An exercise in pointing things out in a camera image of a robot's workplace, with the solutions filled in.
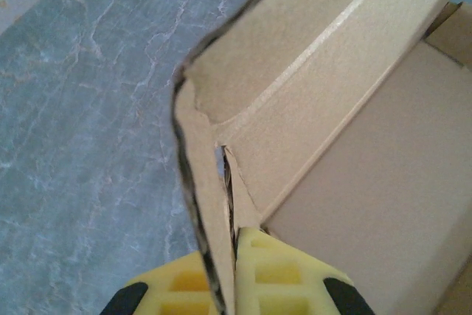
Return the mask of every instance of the cardboard box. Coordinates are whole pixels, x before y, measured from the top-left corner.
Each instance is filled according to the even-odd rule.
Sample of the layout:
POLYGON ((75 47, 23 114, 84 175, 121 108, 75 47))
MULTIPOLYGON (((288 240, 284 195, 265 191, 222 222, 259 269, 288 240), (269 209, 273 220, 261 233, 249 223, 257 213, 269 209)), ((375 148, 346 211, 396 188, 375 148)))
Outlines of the cardboard box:
POLYGON ((379 314, 435 308, 472 250, 470 9, 418 43, 446 2, 248 0, 190 54, 173 125, 217 308, 235 313, 235 233, 260 225, 379 314))

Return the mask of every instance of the floor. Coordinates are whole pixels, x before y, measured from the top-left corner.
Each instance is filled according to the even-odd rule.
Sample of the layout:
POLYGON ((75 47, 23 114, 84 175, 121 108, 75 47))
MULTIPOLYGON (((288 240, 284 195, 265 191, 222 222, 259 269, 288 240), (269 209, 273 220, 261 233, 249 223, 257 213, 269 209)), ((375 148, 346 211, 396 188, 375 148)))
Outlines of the floor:
POLYGON ((170 78, 243 0, 2 1, 1 313, 98 314, 196 248, 170 78))

